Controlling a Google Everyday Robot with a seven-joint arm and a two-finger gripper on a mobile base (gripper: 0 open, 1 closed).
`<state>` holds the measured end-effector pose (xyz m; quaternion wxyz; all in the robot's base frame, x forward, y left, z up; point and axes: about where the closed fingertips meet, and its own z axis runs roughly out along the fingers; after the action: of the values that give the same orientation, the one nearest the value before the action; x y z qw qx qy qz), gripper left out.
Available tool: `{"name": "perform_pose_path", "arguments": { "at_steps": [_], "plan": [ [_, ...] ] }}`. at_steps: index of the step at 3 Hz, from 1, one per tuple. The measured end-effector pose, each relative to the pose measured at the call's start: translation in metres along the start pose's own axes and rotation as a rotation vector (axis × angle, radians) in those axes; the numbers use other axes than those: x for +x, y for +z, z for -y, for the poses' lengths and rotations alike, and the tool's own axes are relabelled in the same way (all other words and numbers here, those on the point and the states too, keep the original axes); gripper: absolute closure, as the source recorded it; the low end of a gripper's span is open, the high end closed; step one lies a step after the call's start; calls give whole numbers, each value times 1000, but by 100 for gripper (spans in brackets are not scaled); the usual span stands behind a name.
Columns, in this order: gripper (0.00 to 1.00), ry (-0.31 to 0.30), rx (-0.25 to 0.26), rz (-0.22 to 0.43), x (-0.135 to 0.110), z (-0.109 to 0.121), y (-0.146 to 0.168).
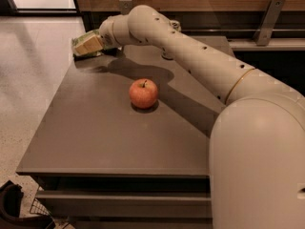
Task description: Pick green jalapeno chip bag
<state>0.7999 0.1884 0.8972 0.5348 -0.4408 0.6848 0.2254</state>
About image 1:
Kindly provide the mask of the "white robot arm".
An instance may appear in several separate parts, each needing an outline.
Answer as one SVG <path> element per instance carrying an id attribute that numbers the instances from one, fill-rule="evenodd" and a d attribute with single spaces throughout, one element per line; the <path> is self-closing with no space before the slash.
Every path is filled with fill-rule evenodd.
<path id="1" fill-rule="evenodd" d="M 305 105 L 295 89 L 179 31 L 149 6 L 72 42 L 76 55 L 152 45 L 222 103 L 210 139 L 214 229 L 305 229 Z"/>

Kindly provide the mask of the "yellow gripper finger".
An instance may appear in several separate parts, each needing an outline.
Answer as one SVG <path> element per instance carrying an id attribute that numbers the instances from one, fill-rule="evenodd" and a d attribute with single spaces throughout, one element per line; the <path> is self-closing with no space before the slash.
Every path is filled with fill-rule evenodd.
<path id="1" fill-rule="evenodd" d="M 78 37 L 73 40 L 73 52 L 76 55 L 85 55 L 101 51 L 102 49 L 103 45 L 95 34 L 86 37 Z"/>

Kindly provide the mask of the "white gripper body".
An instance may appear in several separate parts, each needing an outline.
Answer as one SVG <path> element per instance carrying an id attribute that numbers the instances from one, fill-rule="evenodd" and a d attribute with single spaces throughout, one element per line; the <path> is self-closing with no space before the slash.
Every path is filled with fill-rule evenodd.
<path id="1" fill-rule="evenodd" d="M 114 37 L 113 24 L 114 20 L 112 19 L 112 17 L 109 17 L 108 19 L 102 22 L 98 29 L 105 49 L 114 49 L 119 47 L 119 44 L 117 43 Z"/>

